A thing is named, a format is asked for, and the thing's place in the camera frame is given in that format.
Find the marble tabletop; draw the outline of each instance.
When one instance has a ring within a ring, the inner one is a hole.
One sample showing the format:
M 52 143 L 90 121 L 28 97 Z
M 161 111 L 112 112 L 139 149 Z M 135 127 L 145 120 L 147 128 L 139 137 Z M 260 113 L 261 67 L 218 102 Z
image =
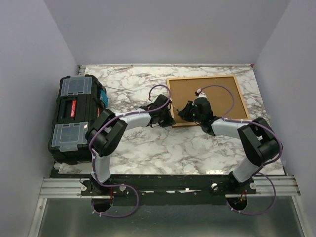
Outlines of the marble tabletop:
M 249 66 L 87 66 L 85 74 L 96 76 L 106 87 L 109 108 L 128 112 L 150 103 L 148 92 L 167 78 L 236 75 L 252 118 L 268 119 L 252 68 Z M 167 95 L 157 87 L 152 97 Z M 228 174 L 244 159 L 239 139 L 210 136 L 199 126 L 185 128 L 142 127 L 126 131 L 111 157 L 116 174 Z M 59 173 L 91 172 L 91 163 L 61 164 Z M 270 164 L 265 174 L 284 174 L 280 161 Z

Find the brown board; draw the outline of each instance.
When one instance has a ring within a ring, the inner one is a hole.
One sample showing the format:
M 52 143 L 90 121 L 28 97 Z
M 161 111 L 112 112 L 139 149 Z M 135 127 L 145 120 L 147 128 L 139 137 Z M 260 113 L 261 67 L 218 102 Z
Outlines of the brown board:
M 177 115 L 177 109 L 182 110 L 189 100 L 196 99 L 195 92 L 207 85 L 219 84 L 227 87 L 235 96 L 235 106 L 227 114 L 230 119 L 250 119 L 245 101 L 240 91 L 239 84 L 234 75 L 193 77 L 193 78 L 169 78 L 167 85 L 171 90 L 171 114 L 176 121 L 173 127 L 196 126 L 193 122 L 186 122 Z M 231 95 L 223 88 L 209 87 L 203 90 L 211 104 L 215 116 L 221 117 L 231 106 Z

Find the gray wall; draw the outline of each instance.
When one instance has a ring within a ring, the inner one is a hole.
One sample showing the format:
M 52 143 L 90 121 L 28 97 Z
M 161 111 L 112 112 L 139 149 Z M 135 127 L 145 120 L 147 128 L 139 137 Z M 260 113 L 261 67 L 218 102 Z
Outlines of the gray wall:
M 289 0 L 45 0 L 78 64 L 254 63 Z
M 316 1 L 292 0 L 255 64 L 271 123 L 284 144 L 316 234 Z
M 59 79 L 77 72 L 42 0 L 0 3 L 0 236 L 27 236 L 51 156 Z

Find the blue object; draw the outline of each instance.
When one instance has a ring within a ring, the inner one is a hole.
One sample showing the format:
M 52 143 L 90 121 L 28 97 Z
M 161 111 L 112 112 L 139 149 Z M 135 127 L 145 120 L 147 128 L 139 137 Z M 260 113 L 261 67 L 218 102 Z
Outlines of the blue object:
M 101 90 L 100 99 L 103 101 L 103 103 L 105 104 L 106 107 L 109 106 L 109 99 L 108 99 L 108 96 L 104 90 Z

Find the black toolbox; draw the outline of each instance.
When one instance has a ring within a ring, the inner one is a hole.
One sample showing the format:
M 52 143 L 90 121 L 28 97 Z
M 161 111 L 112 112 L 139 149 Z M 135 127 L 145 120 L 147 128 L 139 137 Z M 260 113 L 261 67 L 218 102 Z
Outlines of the black toolbox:
M 90 161 L 86 132 L 108 105 L 105 88 L 92 75 L 60 80 L 48 149 L 59 163 Z

